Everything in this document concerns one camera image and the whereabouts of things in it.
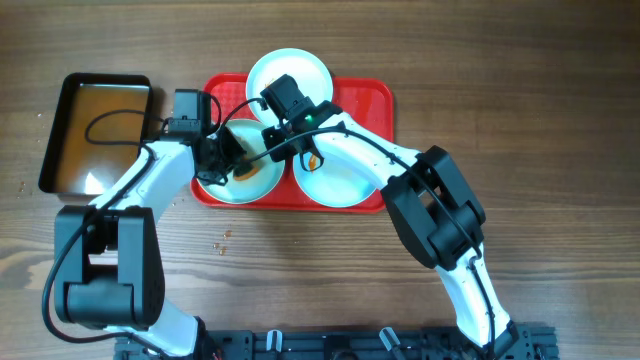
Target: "wooden table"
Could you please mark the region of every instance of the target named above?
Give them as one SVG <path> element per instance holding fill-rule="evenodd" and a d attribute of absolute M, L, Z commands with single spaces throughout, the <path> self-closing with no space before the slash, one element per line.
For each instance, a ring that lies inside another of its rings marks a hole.
<path fill-rule="evenodd" d="M 386 82 L 396 141 L 451 152 L 486 208 L 488 267 L 513 319 L 555 326 L 563 359 L 640 356 L 637 2 L 0 3 L 0 358 L 112 356 L 111 342 L 58 341 L 40 317 L 63 203 L 36 183 L 64 77 L 144 74 L 168 116 L 176 87 L 282 47 Z M 210 329 L 455 323 L 386 212 L 214 210 L 185 188 L 158 234 L 167 296 Z"/>

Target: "white plate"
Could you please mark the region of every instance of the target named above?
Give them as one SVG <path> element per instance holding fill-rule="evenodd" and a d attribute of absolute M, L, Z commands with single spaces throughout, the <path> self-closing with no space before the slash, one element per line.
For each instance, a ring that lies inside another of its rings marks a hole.
<path fill-rule="evenodd" d="M 247 151 L 247 157 L 257 155 L 266 150 L 262 139 L 262 130 L 267 126 L 255 120 L 230 120 L 227 127 Z M 200 186 L 214 199 L 228 204 L 246 204 L 256 201 L 273 190 L 278 185 L 284 173 L 285 162 L 274 163 L 271 157 L 265 156 L 253 163 L 259 170 L 252 177 L 244 181 L 237 181 L 233 173 L 229 174 L 229 182 L 225 186 Z"/>
<path fill-rule="evenodd" d="M 260 92 L 280 76 L 288 74 L 298 88 L 315 105 L 333 98 L 333 82 L 329 70 L 315 55 L 300 49 L 280 49 L 263 56 L 247 78 L 247 99 L 260 97 Z M 271 109 L 262 111 L 260 104 L 249 104 L 253 115 L 267 126 L 278 124 Z"/>
<path fill-rule="evenodd" d="M 304 154 L 307 170 L 311 153 Z M 324 165 L 307 172 L 300 166 L 300 155 L 293 159 L 293 175 L 302 191 L 311 200 L 328 207 L 344 208 L 365 201 L 376 188 L 360 175 L 344 166 L 325 160 Z"/>

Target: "red plastic tray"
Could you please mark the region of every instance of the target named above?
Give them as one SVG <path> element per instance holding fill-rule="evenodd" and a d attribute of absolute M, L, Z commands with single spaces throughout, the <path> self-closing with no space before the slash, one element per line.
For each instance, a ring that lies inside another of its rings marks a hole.
<path fill-rule="evenodd" d="M 224 118 L 234 107 L 246 100 L 245 85 L 248 74 L 222 73 L 215 75 L 204 86 L 220 100 Z M 348 77 L 333 78 L 333 102 L 351 114 L 353 119 L 369 131 L 393 141 L 393 95 L 383 82 L 375 79 Z M 212 117 L 217 109 L 212 109 Z M 249 107 L 238 111 L 233 117 L 254 119 Z M 191 181 L 191 193 L 202 204 L 219 208 L 276 209 L 296 211 L 328 211 L 347 213 L 376 213 L 384 209 L 384 201 L 376 190 L 367 200 L 348 208 L 330 208 L 311 200 L 298 187 L 291 162 L 287 160 L 284 174 L 278 185 L 260 200 L 249 204 L 233 205 L 212 198 L 197 180 Z"/>

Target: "food scrap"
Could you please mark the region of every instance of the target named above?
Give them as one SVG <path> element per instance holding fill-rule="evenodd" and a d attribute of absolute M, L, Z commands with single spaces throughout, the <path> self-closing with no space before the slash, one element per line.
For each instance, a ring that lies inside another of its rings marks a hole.
<path fill-rule="evenodd" d="M 318 158 L 315 155 L 311 155 L 309 158 L 309 170 L 313 172 L 318 167 Z"/>

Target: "black mounting rail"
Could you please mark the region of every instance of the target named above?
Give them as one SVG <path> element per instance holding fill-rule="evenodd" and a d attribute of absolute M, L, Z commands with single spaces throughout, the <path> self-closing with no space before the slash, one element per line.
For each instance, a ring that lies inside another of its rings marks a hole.
<path fill-rule="evenodd" d="M 518 340 L 500 360 L 558 360 L 554 328 L 516 324 Z M 399 350 L 406 360 L 480 360 L 472 344 L 455 327 L 398 331 Z M 267 351 L 268 334 L 251 331 L 209 331 L 216 360 L 397 360 L 377 332 L 284 333 L 277 350 Z M 115 345 L 114 360 L 159 360 L 126 338 Z"/>

